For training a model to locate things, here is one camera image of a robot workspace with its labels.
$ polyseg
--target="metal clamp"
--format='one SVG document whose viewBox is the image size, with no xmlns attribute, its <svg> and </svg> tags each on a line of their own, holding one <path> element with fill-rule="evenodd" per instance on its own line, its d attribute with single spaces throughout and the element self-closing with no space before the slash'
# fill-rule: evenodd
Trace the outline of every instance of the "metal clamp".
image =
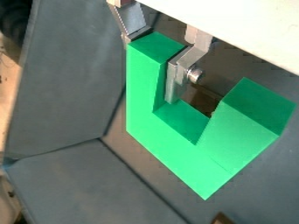
<svg viewBox="0 0 299 224">
<path fill-rule="evenodd" d="M 126 48 L 126 44 L 148 34 L 152 28 L 145 25 L 145 17 L 138 2 L 133 0 L 106 0 L 106 4 L 121 31 L 124 48 Z"/>
<path fill-rule="evenodd" d="M 186 47 L 168 62 L 164 94 L 168 103 L 174 103 L 180 99 L 189 81 L 199 84 L 201 80 L 203 71 L 195 63 L 209 50 L 212 36 L 186 25 L 184 39 L 193 46 Z"/>
</svg>

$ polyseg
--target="gray surface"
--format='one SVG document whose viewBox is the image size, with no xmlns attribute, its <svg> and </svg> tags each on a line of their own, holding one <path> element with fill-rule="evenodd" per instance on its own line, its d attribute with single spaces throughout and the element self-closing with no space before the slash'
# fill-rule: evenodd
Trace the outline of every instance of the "gray surface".
<svg viewBox="0 0 299 224">
<path fill-rule="evenodd" d="M 200 67 L 215 92 L 224 95 L 245 76 L 299 104 L 299 77 L 239 49 L 219 45 Z M 124 106 L 104 141 L 189 223 L 211 223 L 220 211 L 237 224 L 299 223 L 299 108 L 281 137 L 204 201 L 126 134 Z"/>
<path fill-rule="evenodd" d="M 102 135 L 121 92 L 118 35 L 104 0 L 34 1 L 6 156 Z"/>
<path fill-rule="evenodd" d="M 185 223 L 97 140 L 24 158 L 6 172 L 33 224 Z"/>
</svg>

